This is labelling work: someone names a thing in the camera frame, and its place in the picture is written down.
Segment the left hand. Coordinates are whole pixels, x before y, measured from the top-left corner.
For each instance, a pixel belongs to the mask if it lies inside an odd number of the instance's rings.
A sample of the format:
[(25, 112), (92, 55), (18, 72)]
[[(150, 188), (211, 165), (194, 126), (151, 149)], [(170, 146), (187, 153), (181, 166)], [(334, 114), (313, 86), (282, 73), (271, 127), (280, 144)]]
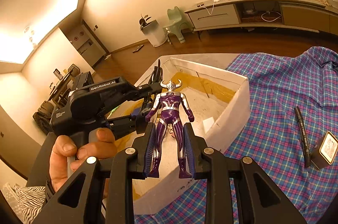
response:
[[(107, 128), (100, 128), (96, 131), (97, 141), (77, 148), (70, 137), (58, 136), (56, 139), (49, 161), (49, 175), (54, 191), (58, 191), (68, 180), (68, 168), (76, 171), (88, 157), (94, 156), (97, 159), (111, 158), (117, 154), (117, 147), (114, 144), (114, 135)], [(75, 156), (77, 160), (67, 165), (67, 159)]]

